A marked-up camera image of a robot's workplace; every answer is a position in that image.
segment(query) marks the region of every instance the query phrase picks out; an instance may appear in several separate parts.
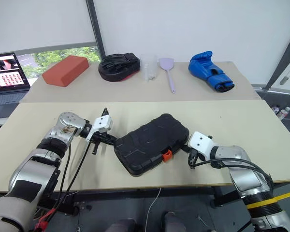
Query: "window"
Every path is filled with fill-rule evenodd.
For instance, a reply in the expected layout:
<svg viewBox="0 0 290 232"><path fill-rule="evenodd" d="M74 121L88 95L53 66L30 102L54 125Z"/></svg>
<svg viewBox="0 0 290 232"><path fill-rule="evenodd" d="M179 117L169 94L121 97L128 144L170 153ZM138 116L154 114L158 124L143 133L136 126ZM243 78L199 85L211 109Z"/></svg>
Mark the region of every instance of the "window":
<svg viewBox="0 0 290 232"><path fill-rule="evenodd" d="M100 61L97 46L79 47L50 52L38 52L17 56L18 61L32 85L54 62L59 62L69 55L86 57L89 62Z"/></svg>

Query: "black tool case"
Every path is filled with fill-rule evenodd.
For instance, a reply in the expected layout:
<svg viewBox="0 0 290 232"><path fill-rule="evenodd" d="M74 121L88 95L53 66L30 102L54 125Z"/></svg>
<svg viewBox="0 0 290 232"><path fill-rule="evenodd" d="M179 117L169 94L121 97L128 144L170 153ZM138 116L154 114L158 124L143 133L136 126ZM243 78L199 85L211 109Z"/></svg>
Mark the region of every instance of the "black tool case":
<svg viewBox="0 0 290 232"><path fill-rule="evenodd" d="M177 152L189 130L170 114L141 126L115 141L114 151L131 175L141 175L162 162L162 155Z"/></svg>

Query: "beige table surface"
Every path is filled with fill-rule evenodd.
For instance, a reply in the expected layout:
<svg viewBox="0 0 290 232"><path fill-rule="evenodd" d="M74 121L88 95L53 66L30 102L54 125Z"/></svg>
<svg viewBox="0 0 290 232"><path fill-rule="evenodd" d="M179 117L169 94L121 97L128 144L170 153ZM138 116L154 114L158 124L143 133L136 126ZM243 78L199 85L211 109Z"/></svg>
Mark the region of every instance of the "beige table surface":
<svg viewBox="0 0 290 232"><path fill-rule="evenodd" d="M225 93L212 90L209 85L188 71L188 62L176 62L171 70L176 93L170 90L166 71L158 68L156 79L146 82L138 72L122 82L108 82L101 78L98 63L92 63L67 87L46 84L37 79L21 102L172 102L199 100L260 99L248 80L233 62L216 63L233 80L235 87Z"/></svg>
<svg viewBox="0 0 290 232"><path fill-rule="evenodd" d="M214 141L221 145L241 146L254 163L271 173L274 181L290 181L290 133L263 100L22 103L0 129L0 191L7 191L13 171L55 125L60 113L72 111L92 122L101 115L104 107L108 108L113 118L110 133L116 137L126 135L163 113L170 113L190 133L200 131L212 135ZM80 161L84 146L84 139L79 137L72 142L68 182ZM60 169L64 169L66 159L67 155ZM72 189L231 183L228 170L213 169L210 165L192 170L187 159L188 155L180 151L169 162L161 163L140 177L133 177L119 162L111 146L100 145L97 155L88 153Z"/></svg>

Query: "tree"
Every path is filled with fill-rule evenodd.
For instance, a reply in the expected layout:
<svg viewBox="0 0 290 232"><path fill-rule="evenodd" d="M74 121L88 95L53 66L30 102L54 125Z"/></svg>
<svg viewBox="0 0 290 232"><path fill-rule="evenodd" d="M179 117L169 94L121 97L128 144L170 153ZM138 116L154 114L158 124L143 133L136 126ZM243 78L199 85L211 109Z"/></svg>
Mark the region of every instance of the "tree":
<svg viewBox="0 0 290 232"><path fill-rule="evenodd" d="M61 61L69 55L86 57L89 62L100 61L97 47L80 47L51 52L39 52L33 54L38 66L24 66L24 73L27 78L37 78L48 69L51 63Z"/></svg>

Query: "screw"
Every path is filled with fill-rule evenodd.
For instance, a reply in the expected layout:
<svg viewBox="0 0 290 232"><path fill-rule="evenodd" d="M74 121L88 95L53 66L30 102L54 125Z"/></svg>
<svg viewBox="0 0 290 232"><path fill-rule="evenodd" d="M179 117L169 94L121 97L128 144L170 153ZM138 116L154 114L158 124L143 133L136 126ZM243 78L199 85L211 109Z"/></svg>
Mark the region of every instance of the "screw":
<svg viewBox="0 0 290 232"><path fill-rule="evenodd" d="M197 219L200 220L206 227L208 227L208 225L202 220L202 218L200 217L200 215L198 215Z"/></svg>

